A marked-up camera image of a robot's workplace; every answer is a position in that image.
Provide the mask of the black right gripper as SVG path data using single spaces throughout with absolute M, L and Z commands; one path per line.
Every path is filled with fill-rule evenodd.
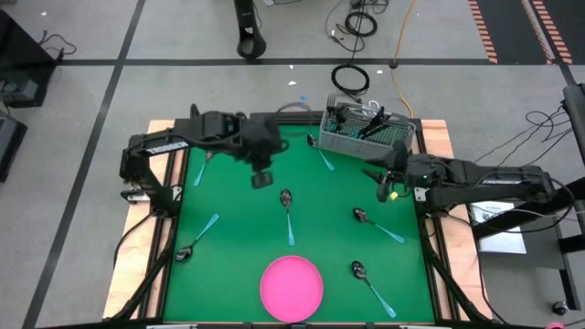
M 367 163 L 382 167 L 386 173 L 363 169 L 362 172 L 378 183 L 376 197 L 379 202 L 387 202 L 392 192 L 399 194 L 398 198 L 406 197 L 418 180 L 423 179 L 427 169 L 419 158 L 410 155 L 410 151 L 403 142 L 395 142 L 391 150 L 379 158 L 367 159 Z

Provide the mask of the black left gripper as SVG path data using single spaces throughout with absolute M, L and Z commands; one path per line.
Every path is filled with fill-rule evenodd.
M 282 137 L 273 116 L 250 119 L 240 130 L 241 144 L 237 148 L 237 159 L 250 164 L 253 172 L 252 186 L 260 189 L 273 184 L 273 175 L 263 170 L 271 166 L 271 157 L 284 151 Z

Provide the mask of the black floor mat orange stripes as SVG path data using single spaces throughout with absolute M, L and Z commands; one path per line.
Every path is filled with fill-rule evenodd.
M 566 64 L 585 65 L 585 0 L 532 0 Z
M 555 58 L 528 0 L 467 0 L 488 60 L 550 65 Z

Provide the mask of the white paper sheet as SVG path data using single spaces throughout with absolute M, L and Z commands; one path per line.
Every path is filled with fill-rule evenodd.
M 478 224 L 484 223 L 488 219 L 514 207 L 513 203 L 498 201 L 484 201 L 472 203 L 470 205 L 473 220 Z M 482 238 L 479 240 L 479 245 L 479 250 L 481 252 L 508 254 L 527 253 L 520 227 L 511 228 L 506 233 L 498 233 L 487 238 Z

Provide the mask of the black equipment box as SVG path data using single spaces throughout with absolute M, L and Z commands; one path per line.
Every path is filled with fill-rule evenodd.
M 22 122 L 7 114 L 0 114 L 0 183 L 7 179 L 26 132 L 27 127 Z

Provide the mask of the black equipment stand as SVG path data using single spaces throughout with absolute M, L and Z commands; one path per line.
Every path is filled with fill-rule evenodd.
M 581 160 L 585 165 L 585 82 L 568 85 L 563 89 L 563 95 L 561 108 L 569 116 L 570 131 L 574 134 Z M 558 224 L 566 219 L 571 209 L 574 209 L 577 215 L 580 233 L 563 238 L 559 235 Z M 528 202 L 475 226 L 473 234 L 476 239 L 487 238 L 546 216 L 553 217 L 555 221 L 546 227 L 532 229 L 530 232 L 535 234 L 549 229 L 556 230 L 558 234 L 556 246 L 563 260 L 563 268 L 559 271 L 565 293 L 563 301 L 567 302 L 570 310 L 579 311 L 585 306 L 585 300 L 581 301 L 577 296 L 575 278 L 567 256 L 570 253 L 585 251 L 585 176 L 567 185 L 561 184 L 556 194 L 546 203 Z

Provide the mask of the metal clamp bracket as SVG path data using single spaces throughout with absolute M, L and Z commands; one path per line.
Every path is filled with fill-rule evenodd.
M 123 190 L 120 193 L 120 196 L 131 205 L 134 205 L 138 202 L 150 201 L 150 197 L 142 189 L 137 187 Z

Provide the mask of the black floor stand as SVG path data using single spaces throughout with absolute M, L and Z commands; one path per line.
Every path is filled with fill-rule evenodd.
M 237 52 L 245 59 L 259 58 L 266 50 L 266 42 L 260 32 L 254 1 L 234 0 L 234 8 L 239 28 Z

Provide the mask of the green table mat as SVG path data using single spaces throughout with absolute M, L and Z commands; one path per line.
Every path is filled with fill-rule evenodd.
M 194 247 L 192 256 L 173 265 L 164 318 L 178 322 L 267 322 L 260 297 L 265 269 L 276 259 L 308 259 L 324 281 L 324 298 L 314 313 L 320 323 L 429 322 L 433 318 L 414 202 L 411 197 L 381 203 L 376 183 L 362 173 L 360 159 L 323 152 L 306 142 L 307 126 L 285 128 L 289 149 L 272 159 L 273 184 L 255 189 L 251 169 L 217 154 L 199 187 L 194 181 L 205 154 L 191 150 L 176 244 L 188 246 L 214 214 L 219 220 Z M 287 217 L 280 193 L 292 194 L 290 217 L 295 245 L 288 244 Z M 398 243 L 352 209 L 406 241 Z M 351 270 L 353 260 L 397 317 L 385 312 L 374 293 Z

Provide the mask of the pink round plate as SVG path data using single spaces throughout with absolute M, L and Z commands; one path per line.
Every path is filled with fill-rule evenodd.
M 288 255 L 274 260 L 260 281 L 264 309 L 275 319 L 298 323 L 310 318 L 324 298 L 320 271 L 306 258 Z

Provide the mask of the black cabinet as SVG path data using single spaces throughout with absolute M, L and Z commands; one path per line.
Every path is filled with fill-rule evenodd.
M 12 108 L 41 106 L 56 66 L 57 61 L 0 9 L 0 101 Z

